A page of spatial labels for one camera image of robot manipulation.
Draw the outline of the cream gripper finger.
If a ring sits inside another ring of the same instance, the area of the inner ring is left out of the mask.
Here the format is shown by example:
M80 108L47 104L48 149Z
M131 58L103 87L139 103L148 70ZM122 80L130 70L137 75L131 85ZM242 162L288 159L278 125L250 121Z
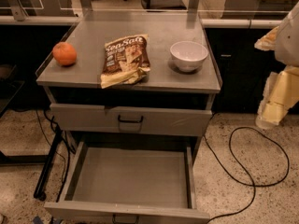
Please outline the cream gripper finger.
M256 43L254 44L254 48L263 51L274 50L276 45L277 32L278 27L273 28L270 32L256 41Z
M280 73L271 72L264 86L256 125L265 130L278 126L298 102L299 68L287 66Z

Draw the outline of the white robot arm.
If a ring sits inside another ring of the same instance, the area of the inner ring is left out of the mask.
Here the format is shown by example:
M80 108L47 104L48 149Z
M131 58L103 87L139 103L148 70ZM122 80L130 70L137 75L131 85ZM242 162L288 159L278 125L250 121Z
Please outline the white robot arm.
M264 86L255 123L267 130L278 126L299 102L299 3L254 48L273 50L276 60L285 65L281 72L271 72Z

